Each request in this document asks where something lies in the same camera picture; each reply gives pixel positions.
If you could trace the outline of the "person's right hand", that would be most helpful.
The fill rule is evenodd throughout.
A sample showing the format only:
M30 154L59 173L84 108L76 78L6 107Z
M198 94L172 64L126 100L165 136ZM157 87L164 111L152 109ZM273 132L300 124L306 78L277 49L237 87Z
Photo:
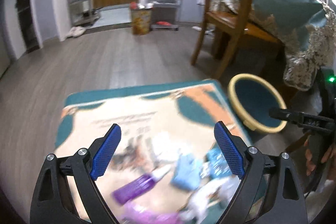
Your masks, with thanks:
M334 134L325 135L317 132L310 134L308 149L310 149L312 153L313 157L311 160L315 165L315 169L309 176L309 183L305 188L305 193L322 192L330 163L328 161L322 163L321 160L327 150L334 144L334 139Z

